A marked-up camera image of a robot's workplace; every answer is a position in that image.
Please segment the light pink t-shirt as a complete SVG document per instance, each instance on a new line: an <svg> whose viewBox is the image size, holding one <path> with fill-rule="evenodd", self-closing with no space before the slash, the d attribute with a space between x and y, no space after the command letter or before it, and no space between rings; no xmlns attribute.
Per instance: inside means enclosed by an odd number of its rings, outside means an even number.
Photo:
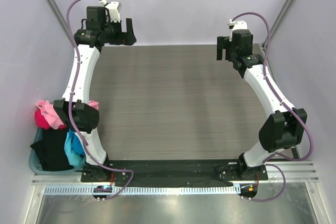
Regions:
<svg viewBox="0 0 336 224"><path fill-rule="evenodd" d="M38 127L54 130L67 127L68 129L75 131L69 117L69 105L70 103L65 100L56 100L54 103L50 103L48 100L40 100L36 102L35 114L44 118L43 122L47 124L47 126L44 126L39 119L36 119L35 121ZM99 103L90 101L86 104L78 100L71 104L71 114L74 124L79 131L91 133L99 123Z"/></svg>

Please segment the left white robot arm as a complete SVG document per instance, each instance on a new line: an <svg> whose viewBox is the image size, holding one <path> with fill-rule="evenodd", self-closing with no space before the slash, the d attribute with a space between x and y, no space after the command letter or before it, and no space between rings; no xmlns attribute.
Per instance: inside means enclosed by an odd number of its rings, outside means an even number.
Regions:
<svg viewBox="0 0 336 224"><path fill-rule="evenodd" d="M126 30L122 30L119 9L119 2L87 7L86 17L73 36L74 61L67 87L62 98L53 103L62 122L74 132L84 149L83 172L100 182L107 181L118 170L109 165L100 141L99 111L89 104L93 72L106 44L132 46L137 41L132 19L125 20Z"/></svg>

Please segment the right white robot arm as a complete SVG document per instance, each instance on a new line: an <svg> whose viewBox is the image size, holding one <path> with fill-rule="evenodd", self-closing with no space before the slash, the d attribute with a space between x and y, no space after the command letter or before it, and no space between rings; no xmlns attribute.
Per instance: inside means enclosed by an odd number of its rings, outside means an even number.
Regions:
<svg viewBox="0 0 336 224"><path fill-rule="evenodd" d="M238 158L237 174L247 180L255 178L265 159L301 143L307 113L288 102L275 85L262 56L253 53L252 33L247 28L230 29L230 36L217 38L217 60L233 64L256 93L267 117L259 130L258 142Z"/></svg>

